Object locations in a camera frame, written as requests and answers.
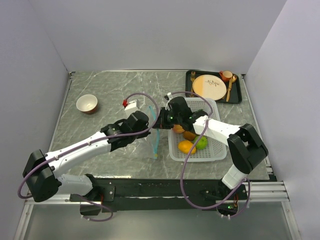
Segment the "pink peach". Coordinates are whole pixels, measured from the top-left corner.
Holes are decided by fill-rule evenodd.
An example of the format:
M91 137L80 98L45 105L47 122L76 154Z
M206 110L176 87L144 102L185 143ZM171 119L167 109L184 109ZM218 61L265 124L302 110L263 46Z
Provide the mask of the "pink peach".
M175 124L172 128L172 131L176 134L182 134L185 132L185 130L183 129L183 127L179 124Z

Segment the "green apple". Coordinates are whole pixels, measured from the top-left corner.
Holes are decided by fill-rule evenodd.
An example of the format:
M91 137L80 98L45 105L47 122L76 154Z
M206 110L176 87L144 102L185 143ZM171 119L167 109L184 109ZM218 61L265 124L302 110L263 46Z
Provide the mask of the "green apple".
M196 149L197 150L203 150L207 147L207 144L208 144L208 140L205 136L202 136L202 137L199 137L197 136L195 139L194 139L194 142L197 142L196 144Z

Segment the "orange mango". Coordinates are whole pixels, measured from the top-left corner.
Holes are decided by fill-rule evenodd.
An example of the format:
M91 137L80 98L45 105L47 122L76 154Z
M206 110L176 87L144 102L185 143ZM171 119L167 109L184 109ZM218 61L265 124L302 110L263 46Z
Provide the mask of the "orange mango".
M193 147L193 143L189 140L183 140L178 143L178 149L180 152L187 154Z

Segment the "clear zip top bag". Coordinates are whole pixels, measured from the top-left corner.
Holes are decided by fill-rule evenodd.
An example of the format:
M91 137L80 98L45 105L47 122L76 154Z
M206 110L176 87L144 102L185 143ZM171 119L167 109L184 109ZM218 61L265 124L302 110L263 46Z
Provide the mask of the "clear zip top bag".
M156 119L155 109L150 105L146 112L149 117L149 124L152 124ZM160 132L158 129L152 128L150 134L139 139L140 149L144 158L157 159L158 158L158 146L160 141Z

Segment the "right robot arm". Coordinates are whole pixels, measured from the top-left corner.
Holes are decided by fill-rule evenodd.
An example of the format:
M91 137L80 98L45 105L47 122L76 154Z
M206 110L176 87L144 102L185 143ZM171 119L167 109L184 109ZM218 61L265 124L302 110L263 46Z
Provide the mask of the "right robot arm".
M169 100L167 107L160 109L154 129L170 130L175 125L197 135L203 135L228 146L232 158L232 166L223 176L219 186L219 195L224 199L232 198L236 186L269 154L269 151L251 124L242 126L227 124L213 118L213 108L208 103L208 111L191 110L189 98L177 96Z

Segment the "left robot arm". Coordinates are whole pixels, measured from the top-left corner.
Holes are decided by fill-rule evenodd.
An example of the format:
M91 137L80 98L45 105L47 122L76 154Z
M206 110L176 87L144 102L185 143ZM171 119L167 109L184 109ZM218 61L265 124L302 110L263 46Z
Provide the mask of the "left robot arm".
M100 193L91 174L69 175L69 169L96 156L124 148L136 139L146 137L149 117L141 112L108 124L94 135L60 150L31 153L23 177L35 202L43 202L55 194L78 194L88 201Z

